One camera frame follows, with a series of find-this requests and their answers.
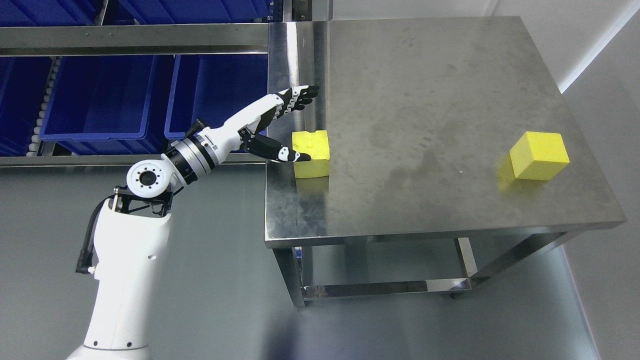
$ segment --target black cable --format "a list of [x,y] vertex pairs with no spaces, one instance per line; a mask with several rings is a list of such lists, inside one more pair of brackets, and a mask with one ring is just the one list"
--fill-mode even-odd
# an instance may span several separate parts
[[140,206],[139,208],[135,208],[135,209],[133,209],[133,210],[129,210],[129,213],[131,214],[131,213],[133,213],[133,212],[135,212],[135,211],[144,210],[144,209],[149,208],[150,206],[151,206],[151,205]]
[[98,217],[100,213],[100,209],[105,201],[109,199],[113,199],[114,195],[107,196],[104,200],[100,201],[98,205],[93,209],[93,213],[91,213],[91,217],[89,218],[89,224],[86,227],[86,233],[84,234],[84,243],[83,247],[80,250],[80,255],[78,256],[78,262],[76,264],[76,272],[80,274],[88,274],[89,268],[92,265],[93,260],[93,227],[95,225],[95,219]]

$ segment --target gray floor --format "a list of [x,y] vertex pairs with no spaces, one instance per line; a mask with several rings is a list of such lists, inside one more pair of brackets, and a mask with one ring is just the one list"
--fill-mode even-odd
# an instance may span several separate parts
[[[124,171],[0,172],[0,359],[64,359],[84,339],[97,281],[73,268],[90,210]],[[391,295],[296,309],[262,242],[262,166],[220,167],[182,192],[173,212],[150,330],[157,360],[597,359],[558,250],[458,300]],[[485,244],[480,257],[504,245]],[[385,276],[386,265],[374,267],[380,250],[367,249],[367,259]],[[429,249],[404,252],[411,263]]]

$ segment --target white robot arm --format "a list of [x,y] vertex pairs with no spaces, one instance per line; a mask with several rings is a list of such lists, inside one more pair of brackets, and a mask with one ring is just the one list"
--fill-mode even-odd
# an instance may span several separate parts
[[[173,196],[242,146],[271,161],[310,160],[259,132],[282,115],[304,109],[317,94],[317,86],[305,85],[266,95],[216,129],[198,119],[161,160],[140,161],[129,169],[127,186],[116,186],[91,216],[76,272],[93,274],[100,284],[84,343],[68,360],[151,359],[148,305],[166,257]],[[146,205],[131,208],[134,201]],[[146,208],[158,217],[133,215]]]

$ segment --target white wall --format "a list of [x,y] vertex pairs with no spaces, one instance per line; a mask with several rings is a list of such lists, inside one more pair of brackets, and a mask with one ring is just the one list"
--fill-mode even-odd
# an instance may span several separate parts
[[627,216],[566,257],[600,357],[640,359],[640,12],[564,97]]
[[522,18],[564,91],[638,8],[638,0],[500,0],[493,14]]

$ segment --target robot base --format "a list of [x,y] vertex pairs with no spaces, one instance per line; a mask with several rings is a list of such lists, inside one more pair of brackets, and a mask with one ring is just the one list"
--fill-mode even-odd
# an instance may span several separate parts
[[149,347],[131,350],[100,350],[81,345],[67,360],[151,360]]

